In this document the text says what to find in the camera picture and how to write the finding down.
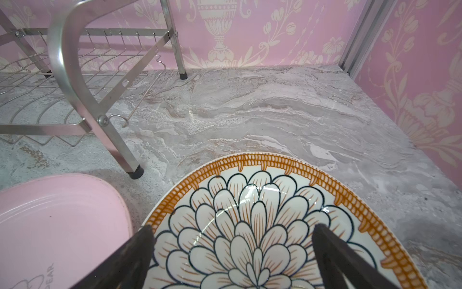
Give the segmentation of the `silver metal dish rack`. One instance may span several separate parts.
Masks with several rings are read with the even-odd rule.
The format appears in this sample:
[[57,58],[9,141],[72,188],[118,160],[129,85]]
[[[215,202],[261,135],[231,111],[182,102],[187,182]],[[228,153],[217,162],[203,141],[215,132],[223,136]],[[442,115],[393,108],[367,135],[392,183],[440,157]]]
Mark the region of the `silver metal dish rack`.
[[146,75],[160,50],[171,45],[181,79],[188,75],[168,1],[161,2],[165,28],[93,28],[91,24],[128,1],[78,1],[58,13],[49,28],[19,28],[1,15],[1,44],[22,56],[1,65],[1,140],[94,135],[132,179],[144,170],[109,110]]

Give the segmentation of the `white floral plate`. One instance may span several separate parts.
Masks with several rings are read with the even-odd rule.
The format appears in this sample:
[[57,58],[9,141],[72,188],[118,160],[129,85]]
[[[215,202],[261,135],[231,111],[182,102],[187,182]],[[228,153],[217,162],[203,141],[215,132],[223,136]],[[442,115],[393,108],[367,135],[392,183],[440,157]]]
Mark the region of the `white floral plate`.
[[385,223],[349,188],[267,152],[222,157],[183,177],[145,220],[147,289],[321,289],[312,237],[323,224],[403,289],[427,287]]

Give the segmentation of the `pink plate with bear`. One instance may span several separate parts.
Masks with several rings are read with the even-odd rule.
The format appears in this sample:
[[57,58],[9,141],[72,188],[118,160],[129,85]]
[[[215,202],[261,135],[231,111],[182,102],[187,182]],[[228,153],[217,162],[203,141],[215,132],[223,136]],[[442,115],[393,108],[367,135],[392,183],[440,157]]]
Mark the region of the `pink plate with bear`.
[[1,191],[1,287],[69,289],[133,234],[120,193],[91,175],[34,179]]

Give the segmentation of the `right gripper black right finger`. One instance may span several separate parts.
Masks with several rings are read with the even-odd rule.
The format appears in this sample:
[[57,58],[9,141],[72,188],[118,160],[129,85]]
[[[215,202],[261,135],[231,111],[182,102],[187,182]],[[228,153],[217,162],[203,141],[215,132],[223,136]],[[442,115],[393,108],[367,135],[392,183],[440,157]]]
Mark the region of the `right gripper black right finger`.
[[395,289],[397,286],[357,255],[324,224],[314,227],[312,243],[324,287],[346,289]]

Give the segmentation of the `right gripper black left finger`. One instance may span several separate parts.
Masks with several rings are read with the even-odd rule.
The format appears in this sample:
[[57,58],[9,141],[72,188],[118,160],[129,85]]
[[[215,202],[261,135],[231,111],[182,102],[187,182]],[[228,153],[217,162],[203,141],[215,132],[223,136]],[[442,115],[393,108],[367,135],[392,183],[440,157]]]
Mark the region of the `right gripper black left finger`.
[[149,270],[154,244],[152,227],[143,226],[73,288],[141,289]]

